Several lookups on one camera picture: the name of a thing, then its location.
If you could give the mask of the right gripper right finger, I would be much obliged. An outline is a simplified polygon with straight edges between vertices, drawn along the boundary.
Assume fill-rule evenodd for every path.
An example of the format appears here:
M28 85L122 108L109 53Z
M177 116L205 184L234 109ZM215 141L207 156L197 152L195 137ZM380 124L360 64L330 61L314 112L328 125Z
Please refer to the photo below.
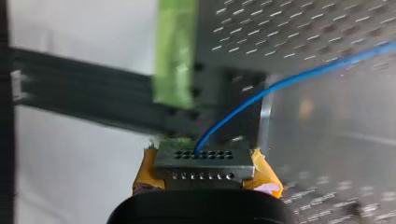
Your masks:
M256 190L280 198L284 190L283 184L266 161L265 156L259 149L254 149L251 159L254 164L254 176L250 180L243 181L243 189Z

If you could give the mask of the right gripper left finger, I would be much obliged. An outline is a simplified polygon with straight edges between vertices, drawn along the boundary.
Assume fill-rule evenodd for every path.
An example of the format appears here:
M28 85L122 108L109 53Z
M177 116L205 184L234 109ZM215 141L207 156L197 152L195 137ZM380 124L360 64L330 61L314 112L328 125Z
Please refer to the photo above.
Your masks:
M144 150L144 157L132 186L133 195L165 189L164 181L154 178L153 163L156 155L156 148Z

